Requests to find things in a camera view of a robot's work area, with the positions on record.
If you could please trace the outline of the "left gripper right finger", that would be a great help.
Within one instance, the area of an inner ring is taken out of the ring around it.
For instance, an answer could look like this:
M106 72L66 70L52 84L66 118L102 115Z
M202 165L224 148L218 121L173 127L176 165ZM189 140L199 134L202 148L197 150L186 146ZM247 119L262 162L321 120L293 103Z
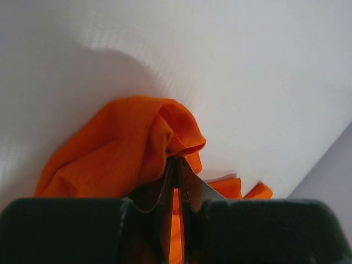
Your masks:
M316 200L228 199L177 160L185 263L351 263L333 213Z

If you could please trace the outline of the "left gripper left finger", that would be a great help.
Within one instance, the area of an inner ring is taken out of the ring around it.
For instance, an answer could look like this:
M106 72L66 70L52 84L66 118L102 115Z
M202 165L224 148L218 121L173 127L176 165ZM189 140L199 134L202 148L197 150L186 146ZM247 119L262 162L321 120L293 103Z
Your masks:
M1 263L167 263L175 160L124 198L25 198L1 212Z

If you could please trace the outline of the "orange t shirt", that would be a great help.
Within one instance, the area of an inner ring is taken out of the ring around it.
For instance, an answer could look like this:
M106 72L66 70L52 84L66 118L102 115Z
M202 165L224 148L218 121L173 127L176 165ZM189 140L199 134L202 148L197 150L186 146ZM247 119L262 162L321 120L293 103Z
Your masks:
M206 139L192 113L173 99L133 96L99 110L44 166L35 197L122 197L160 178L183 156L202 170Z

